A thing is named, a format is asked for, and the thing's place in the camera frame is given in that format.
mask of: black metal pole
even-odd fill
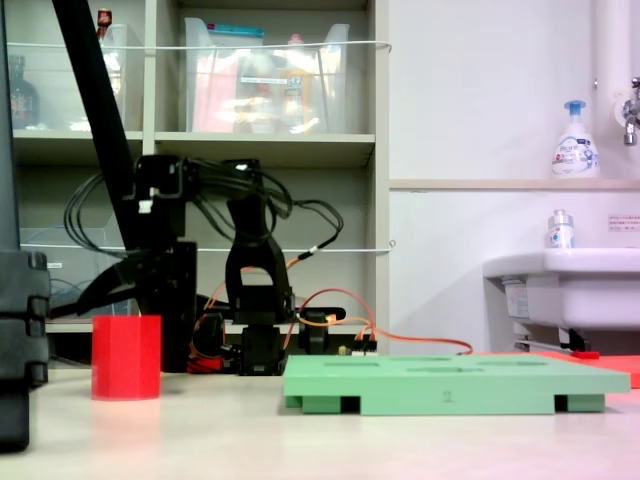
[[[0,2],[0,250],[20,249],[4,0]]]
[[[124,245],[140,246],[134,213],[122,197],[133,188],[133,159],[122,127],[118,105],[98,43],[87,0],[53,0],[82,103],[91,125],[93,144]]]

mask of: small bottle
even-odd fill
[[[107,30],[113,23],[113,13],[108,8],[101,8],[98,10],[98,29],[96,35],[98,36],[98,43],[100,48],[105,47],[105,38]],[[111,83],[111,89],[116,97],[116,103],[118,107],[122,105],[122,67],[120,60],[118,59],[118,53],[112,48],[103,50],[102,54],[105,64],[107,66],[107,73],[109,73],[109,82]]]
[[[593,137],[582,123],[581,110],[587,104],[572,100],[564,105],[569,110],[569,125],[560,137],[551,163],[553,178],[598,178],[600,158]]]
[[[40,116],[40,96],[35,87],[24,79],[25,58],[9,55],[8,64],[13,128],[36,126]]]
[[[308,133],[310,125],[307,125],[309,108],[309,92],[311,89],[311,76],[309,72],[300,68],[306,60],[304,53],[304,40],[298,33],[291,35],[289,45],[300,47],[289,48],[287,53],[287,68],[281,74],[286,80],[284,87],[283,119],[289,133]]]
[[[549,248],[575,248],[573,217],[564,210],[554,210],[549,218],[547,239]]]
[[[101,8],[98,10],[98,30],[96,31],[96,35],[98,36],[98,42],[100,42],[100,46],[104,43],[104,37],[107,34],[107,29],[111,26],[113,22],[113,14],[111,10],[108,8]]]

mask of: table surface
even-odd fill
[[[303,416],[281,378],[167,375],[159,400],[96,402],[88,370],[50,374],[0,479],[640,479],[640,391],[602,414]]]

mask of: shelf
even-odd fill
[[[207,160],[257,158],[267,168],[360,168],[369,163],[375,135],[156,133],[158,153]]]
[[[227,335],[240,335],[245,325],[226,325]],[[289,325],[278,325],[280,333],[286,334],[289,331]],[[329,327],[329,335],[355,335],[360,332],[364,324],[360,325],[354,323],[353,325],[336,325],[335,327]],[[298,334],[298,325],[293,326],[293,335]]]
[[[45,325],[47,333],[91,333],[93,324],[90,319],[50,320]]]
[[[21,166],[95,166],[98,164],[91,132],[70,130],[14,130],[13,143]],[[142,152],[142,132],[127,132],[134,157]]]
[[[364,325],[336,325],[335,327],[329,327],[330,335],[355,335],[362,330]],[[289,325],[278,325],[280,333],[286,334],[289,330]],[[244,325],[226,325],[226,331],[228,335],[240,335]],[[47,322],[47,333],[91,333],[93,331],[93,325],[89,319],[78,320],[54,320]],[[298,325],[294,325],[293,334],[298,334]]]
[[[391,190],[402,191],[640,191],[640,180],[575,178],[566,180],[390,180]]]
[[[368,0],[178,0],[183,7],[257,10],[366,10]]]

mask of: storage box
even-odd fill
[[[84,231],[99,247],[109,245],[105,229],[85,228]],[[76,299],[93,279],[118,261],[114,257],[79,247],[69,238],[63,227],[21,228],[20,243],[23,250],[41,252],[47,256],[52,306]],[[125,301],[92,310],[82,317],[128,313],[129,302]]]
[[[140,40],[127,25],[112,25],[103,46],[103,57],[124,128],[134,131],[142,129],[144,53],[143,50],[120,47],[139,45]],[[14,125],[14,128],[91,130],[66,49],[10,45],[8,53],[24,57],[24,81],[31,84],[37,97],[34,120]],[[17,83],[15,78],[10,79],[12,91]],[[12,103],[14,111],[19,108],[13,98]]]
[[[215,49],[203,21],[185,23],[187,46],[212,47],[187,51],[187,131],[346,133],[346,46]]]

